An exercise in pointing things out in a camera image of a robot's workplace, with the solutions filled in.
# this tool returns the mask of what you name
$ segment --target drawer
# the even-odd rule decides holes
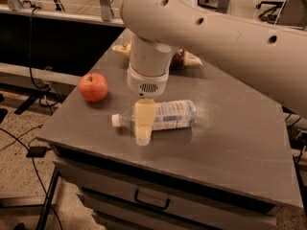
[[[57,158],[60,174],[82,189],[123,199],[180,218],[221,229],[272,229],[275,218],[199,195],[167,188],[118,172]]]
[[[123,200],[116,200],[104,195],[79,192],[83,205],[103,215],[119,216],[122,221],[140,226],[140,229],[157,230],[205,230],[208,228],[193,225],[178,218],[159,214]]]
[[[152,228],[144,227],[97,211],[92,213],[92,217],[97,224],[103,225],[107,230],[153,230]]]

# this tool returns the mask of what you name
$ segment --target plastic bottle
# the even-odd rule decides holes
[[[156,103],[153,130],[191,127],[195,123],[196,108],[190,100]],[[133,122],[133,107],[122,114],[112,115],[114,127],[124,127]]]

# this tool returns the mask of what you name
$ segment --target table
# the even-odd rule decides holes
[[[129,38],[124,30],[114,44]],[[54,148],[59,173],[79,186],[98,223],[270,229],[283,206],[302,208],[278,103],[207,64],[175,70],[156,101],[193,101],[196,123],[154,131],[150,144],[138,147],[130,130],[111,124],[112,114],[137,100],[127,67],[128,59],[109,48],[91,69],[106,76],[106,99],[87,103],[76,88],[37,135]]]

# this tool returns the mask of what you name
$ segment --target drawer handle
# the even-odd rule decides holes
[[[170,198],[167,198],[164,206],[157,206],[157,205],[154,205],[154,204],[151,204],[151,203],[148,203],[148,202],[144,202],[144,201],[138,199],[137,198],[138,197],[138,193],[139,193],[139,190],[137,189],[135,191],[135,194],[134,194],[135,202],[140,203],[140,204],[144,204],[144,205],[147,205],[147,206],[150,206],[150,207],[155,208],[155,209],[160,210],[160,211],[165,211],[169,207],[170,202],[171,202]]]

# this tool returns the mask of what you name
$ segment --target apple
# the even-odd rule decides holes
[[[78,89],[81,95],[91,103],[102,101],[107,94],[107,81],[99,73],[87,73],[81,77]]]

